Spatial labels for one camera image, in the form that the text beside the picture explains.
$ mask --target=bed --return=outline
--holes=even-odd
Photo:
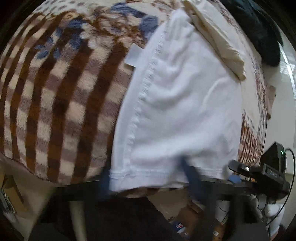
[[[245,48],[249,75],[241,82],[237,160],[253,165],[263,151],[269,106],[261,57],[219,0],[212,2]],[[0,60],[0,152],[6,161],[62,185],[99,175],[110,165],[133,73],[123,60],[133,43],[144,48],[181,6],[173,0],[51,0],[33,11]]]

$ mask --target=digital display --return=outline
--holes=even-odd
[[[271,169],[267,169],[267,173],[275,178],[277,178],[278,174]]]

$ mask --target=blue object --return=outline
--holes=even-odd
[[[237,175],[231,175],[229,178],[228,178],[229,181],[231,181],[232,183],[241,183],[242,180],[240,179],[239,176]]]
[[[181,157],[181,167],[185,172],[185,175],[188,179],[189,194],[197,201],[200,201],[202,204],[205,204],[206,193],[205,186],[201,180],[201,175],[198,173],[195,167],[189,166],[186,162],[187,157]]]
[[[110,198],[109,184],[110,184],[110,167],[105,166],[100,174],[100,180],[96,182],[96,199],[98,201],[108,200]]]

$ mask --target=white towel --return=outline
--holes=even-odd
[[[183,187],[179,156],[225,179],[237,158],[241,86],[184,9],[142,51],[115,129],[110,189]]]

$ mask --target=white cloth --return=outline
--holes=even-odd
[[[187,14],[240,81],[246,79],[245,53],[239,36],[208,0],[184,0]]]
[[[183,187],[183,154],[202,174],[228,178],[240,141],[240,82],[184,9],[155,31],[139,63],[116,124],[110,189]]]
[[[264,210],[266,217],[270,218],[268,221],[272,220],[282,207],[283,207],[283,204],[268,204]],[[281,210],[279,215],[271,222],[270,236],[273,236],[279,230],[279,226],[283,219],[284,212],[285,212],[285,207]]]

